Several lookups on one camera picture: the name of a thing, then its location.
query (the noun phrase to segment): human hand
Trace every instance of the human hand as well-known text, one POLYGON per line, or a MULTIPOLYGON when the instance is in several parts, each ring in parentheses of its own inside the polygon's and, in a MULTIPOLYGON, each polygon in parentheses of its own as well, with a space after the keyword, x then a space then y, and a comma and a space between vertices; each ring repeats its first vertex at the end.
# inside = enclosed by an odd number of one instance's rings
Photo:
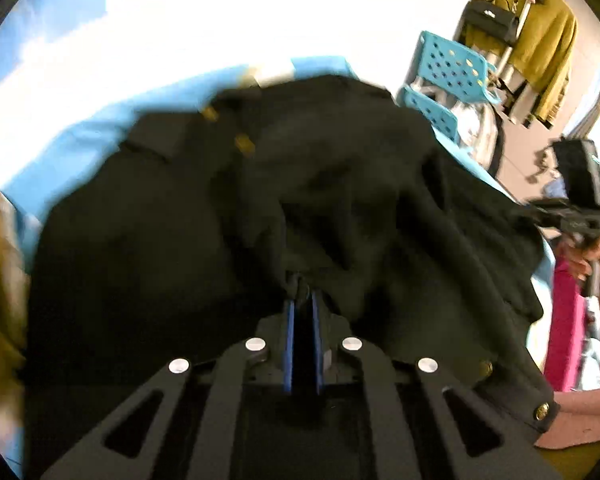
POLYGON ((569 272, 576 280, 584 280, 591 274, 590 261, 600 262, 600 238, 586 248, 576 247, 576 241, 564 235, 558 254, 564 256, 569 263, 569 272))

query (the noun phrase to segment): blue chair with holes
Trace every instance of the blue chair with holes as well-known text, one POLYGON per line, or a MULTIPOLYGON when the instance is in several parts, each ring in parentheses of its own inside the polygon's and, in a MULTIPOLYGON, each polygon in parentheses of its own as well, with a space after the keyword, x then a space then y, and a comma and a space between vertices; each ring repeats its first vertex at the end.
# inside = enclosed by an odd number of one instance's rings
POLYGON ((401 89, 398 104, 419 110, 433 127, 456 144, 460 143, 460 137, 453 110, 462 104, 500 103, 500 98, 487 88, 489 70, 495 72, 495 67, 463 44, 423 31, 412 68, 414 64, 417 65, 414 81, 401 89), (424 95, 420 92, 424 85, 444 90, 457 99, 456 104, 449 109, 424 95))

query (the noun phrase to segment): magenta cloth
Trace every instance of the magenta cloth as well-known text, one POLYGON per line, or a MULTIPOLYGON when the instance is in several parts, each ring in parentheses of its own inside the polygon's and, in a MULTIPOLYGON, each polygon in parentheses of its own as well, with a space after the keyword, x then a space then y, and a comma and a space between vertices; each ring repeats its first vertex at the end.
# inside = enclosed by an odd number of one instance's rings
POLYGON ((544 376, 556 392, 576 384, 585 329, 585 301, 580 285, 569 274, 567 260, 558 258, 554 270, 554 312, 544 376))

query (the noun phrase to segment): black jacket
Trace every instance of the black jacket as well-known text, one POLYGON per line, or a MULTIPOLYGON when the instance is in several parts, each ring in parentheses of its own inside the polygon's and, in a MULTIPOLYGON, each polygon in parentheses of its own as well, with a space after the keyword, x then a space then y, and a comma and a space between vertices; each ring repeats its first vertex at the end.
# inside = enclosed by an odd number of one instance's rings
POLYGON ((48 217, 29 301, 32 478, 174 357, 251 336, 295 272, 392 358, 433 357, 530 442, 546 430, 557 407, 525 349, 542 243, 519 206, 422 115, 355 80, 225 92, 212 107, 142 118, 48 217))

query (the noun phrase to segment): hanging clothes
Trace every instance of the hanging clothes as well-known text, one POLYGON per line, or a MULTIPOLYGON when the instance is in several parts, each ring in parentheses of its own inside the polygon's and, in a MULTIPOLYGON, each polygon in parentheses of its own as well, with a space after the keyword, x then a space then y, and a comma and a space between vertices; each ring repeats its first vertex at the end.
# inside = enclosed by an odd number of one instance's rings
MULTIPOLYGON (((494 0, 493 3, 506 9, 506 1, 494 0)), ((522 5, 518 7, 518 15, 521 12, 522 5)), ((567 91, 577 29, 576 17, 563 0, 531 5, 509 59, 539 94, 531 113, 548 128, 553 126, 567 91)), ((464 44, 498 56, 506 47, 471 25, 467 25, 464 44)))

